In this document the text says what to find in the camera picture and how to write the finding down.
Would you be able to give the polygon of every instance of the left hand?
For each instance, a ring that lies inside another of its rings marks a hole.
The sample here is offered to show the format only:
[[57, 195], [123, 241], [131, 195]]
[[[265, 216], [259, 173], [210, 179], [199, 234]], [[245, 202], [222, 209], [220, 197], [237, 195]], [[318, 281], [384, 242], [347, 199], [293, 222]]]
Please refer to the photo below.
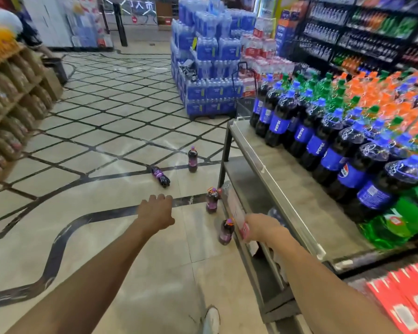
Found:
[[172, 218], [172, 196], [151, 195], [149, 201], [143, 200], [138, 207], [138, 222], [141, 221], [150, 236], [175, 223]]

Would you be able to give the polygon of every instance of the left arm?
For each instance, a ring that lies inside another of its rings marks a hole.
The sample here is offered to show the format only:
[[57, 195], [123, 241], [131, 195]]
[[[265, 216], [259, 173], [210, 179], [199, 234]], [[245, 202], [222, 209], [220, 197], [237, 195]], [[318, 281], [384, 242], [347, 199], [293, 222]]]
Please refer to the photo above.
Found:
[[110, 306], [134, 259], [159, 230], [174, 224], [172, 197], [150, 196], [138, 219], [35, 305], [7, 334], [89, 334]]

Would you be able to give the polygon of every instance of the black shelving unit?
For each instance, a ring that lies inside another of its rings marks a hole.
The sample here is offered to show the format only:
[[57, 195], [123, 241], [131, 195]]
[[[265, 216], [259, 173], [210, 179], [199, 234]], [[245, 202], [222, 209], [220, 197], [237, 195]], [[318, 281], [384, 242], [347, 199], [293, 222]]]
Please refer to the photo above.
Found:
[[[386, 13], [388, 16], [395, 17], [397, 20], [401, 20], [404, 17], [413, 17], [413, 18], [418, 19], [418, 14], [413, 13], [413, 12], [408, 12], [408, 11], [404, 12], [401, 10], [370, 8], [370, 7], [366, 7], [363, 5], [359, 5], [358, 1], [359, 0], [354, 0], [352, 4], [342, 4], [342, 3], [323, 1], [323, 0], [309, 0], [307, 14], [305, 18], [303, 19], [303, 21], [300, 22], [296, 30], [295, 45], [293, 47], [293, 54], [290, 56], [290, 58], [293, 61], [298, 62], [298, 63], [306, 63], [309, 66], [320, 70], [322, 73], [325, 73], [327, 71], [335, 71], [336, 73], [345, 71], [344, 68], [337, 66], [333, 63], [334, 57], [340, 53], [361, 56], [363, 60], [368, 61], [371, 64], [380, 65], [382, 69], [388, 70], [390, 72], [393, 72], [400, 68], [407, 68], [410, 66], [415, 67], [413, 63], [403, 60], [403, 56], [405, 55], [408, 48], [415, 46], [415, 45], [418, 46], [418, 43], [413, 42], [416, 36], [418, 35], [418, 23], [416, 27], [414, 28], [413, 32], [410, 33], [408, 37], [402, 38], [402, 37], [392, 37], [389, 35], [382, 34], [380, 32], [370, 31], [364, 27], [358, 27], [358, 26], [352, 25], [350, 24], [350, 20], [357, 10], [367, 10], [367, 11], [374, 10], [375, 12]], [[310, 16], [311, 10], [317, 4], [320, 4], [320, 3], [322, 3], [325, 7], [348, 11], [344, 24], [339, 25], [339, 24], [330, 23], [328, 21], [323, 21], [323, 20], [312, 18]], [[327, 42], [319, 38], [314, 38], [304, 33], [304, 29], [309, 23], [314, 23], [317, 25], [321, 25], [323, 27], [328, 27], [334, 30], [338, 30], [339, 35], [338, 35], [337, 41], [335, 43]], [[368, 37], [369, 39], [380, 39], [380, 40], [383, 40], [386, 44], [396, 45], [397, 46], [397, 49], [395, 50], [396, 56], [394, 56], [393, 58], [385, 58], [384, 56], [381, 56], [380, 54], [377, 54], [372, 51], [366, 51], [364, 49], [357, 49], [356, 47], [344, 45], [341, 43], [341, 38], [345, 33], [348, 33], [348, 32], [352, 32], [358, 35], [364, 35], [365, 37]], [[312, 44], [322, 44], [325, 47], [330, 48], [332, 52], [328, 60], [324, 60], [322, 58], [319, 58], [318, 56], [311, 55], [310, 53], [308, 53], [303, 48], [304, 45], [306, 46], [308, 44], [307, 40], [311, 40]]]

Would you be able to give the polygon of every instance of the hand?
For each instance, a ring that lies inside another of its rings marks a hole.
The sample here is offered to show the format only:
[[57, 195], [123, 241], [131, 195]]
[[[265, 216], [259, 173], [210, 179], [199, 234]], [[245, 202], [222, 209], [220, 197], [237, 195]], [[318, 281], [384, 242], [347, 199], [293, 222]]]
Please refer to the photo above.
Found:
[[136, 222], [143, 223], [149, 236], [173, 225], [175, 219], [172, 218], [172, 196], [151, 195], [148, 202], [144, 199], [138, 207]]
[[244, 239], [246, 242], [260, 241], [268, 244], [271, 237], [275, 234], [280, 234], [281, 232], [289, 234], [289, 231], [280, 225], [277, 219], [262, 213], [247, 214], [245, 223], [249, 226], [249, 232]]

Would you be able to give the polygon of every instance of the floor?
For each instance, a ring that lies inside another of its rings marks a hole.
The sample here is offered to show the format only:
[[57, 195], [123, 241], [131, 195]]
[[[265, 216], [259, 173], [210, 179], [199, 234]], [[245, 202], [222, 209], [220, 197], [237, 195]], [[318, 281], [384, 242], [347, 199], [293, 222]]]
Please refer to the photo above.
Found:
[[[217, 241], [222, 212], [205, 211], [228, 117], [190, 122], [168, 54], [68, 54], [64, 63], [74, 73], [62, 100], [0, 183], [0, 334], [159, 193], [174, 197], [176, 223], [140, 252], [95, 333], [193, 334], [210, 304], [222, 334], [267, 333], [235, 244]], [[191, 145], [200, 156], [194, 174]], [[152, 164], [169, 188], [149, 173]]]

